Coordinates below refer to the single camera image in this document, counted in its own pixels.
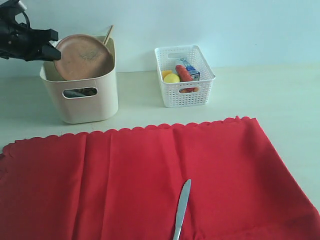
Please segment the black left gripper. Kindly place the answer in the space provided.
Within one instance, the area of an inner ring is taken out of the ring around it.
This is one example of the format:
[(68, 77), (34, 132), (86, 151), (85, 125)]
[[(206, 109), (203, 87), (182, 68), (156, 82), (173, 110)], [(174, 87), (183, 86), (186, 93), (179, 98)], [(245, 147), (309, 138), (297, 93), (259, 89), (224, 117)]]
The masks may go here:
[(0, 2), (0, 57), (30, 61), (58, 61), (61, 52), (50, 42), (59, 34), (53, 29), (33, 29), (20, 0)]

